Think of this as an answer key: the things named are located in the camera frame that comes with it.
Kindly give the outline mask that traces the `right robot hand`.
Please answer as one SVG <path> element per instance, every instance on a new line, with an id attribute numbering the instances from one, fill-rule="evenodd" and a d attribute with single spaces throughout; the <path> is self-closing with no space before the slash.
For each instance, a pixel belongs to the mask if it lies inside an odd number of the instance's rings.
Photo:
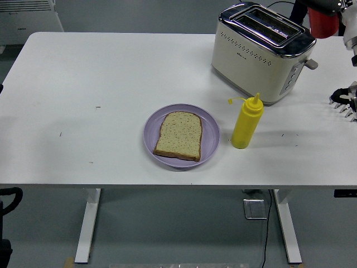
<path id="1" fill-rule="evenodd" d="M 325 39 L 345 26 L 343 42 L 348 50 L 356 49 L 356 1 L 302 1 L 308 8 L 313 37 Z"/>

